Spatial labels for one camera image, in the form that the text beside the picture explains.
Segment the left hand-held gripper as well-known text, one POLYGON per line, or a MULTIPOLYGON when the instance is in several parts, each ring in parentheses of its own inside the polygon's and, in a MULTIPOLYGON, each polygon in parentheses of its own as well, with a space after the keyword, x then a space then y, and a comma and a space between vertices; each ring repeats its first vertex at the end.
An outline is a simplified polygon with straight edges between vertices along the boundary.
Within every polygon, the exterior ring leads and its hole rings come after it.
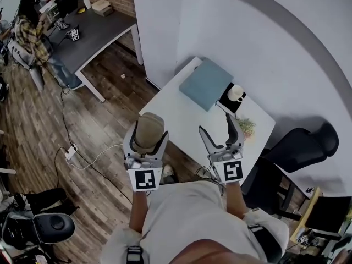
POLYGON ((123 139, 125 167, 129 175, 133 192, 154 191, 159 188, 163 171, 162 157, 169 139, 169 132, 165 131, 153 149, 138 158, 139 154, 133 143, 135 141, 138 121, 135 121, 126 132, 123 139))

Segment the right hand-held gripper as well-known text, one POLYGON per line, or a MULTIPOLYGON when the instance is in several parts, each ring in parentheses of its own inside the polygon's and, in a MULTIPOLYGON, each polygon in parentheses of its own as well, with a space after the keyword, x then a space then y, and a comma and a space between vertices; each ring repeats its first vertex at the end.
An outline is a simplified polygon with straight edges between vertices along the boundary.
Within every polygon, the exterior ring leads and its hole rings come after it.
POLYGON ((199 133, 208 152, 210 165, 220 184, 227 184, 243 180, 243 146, 244 133, 237 120, 226 113, 229 138, 225 142, 228 146, 216 145, 205 128, 199 126, 199 133))

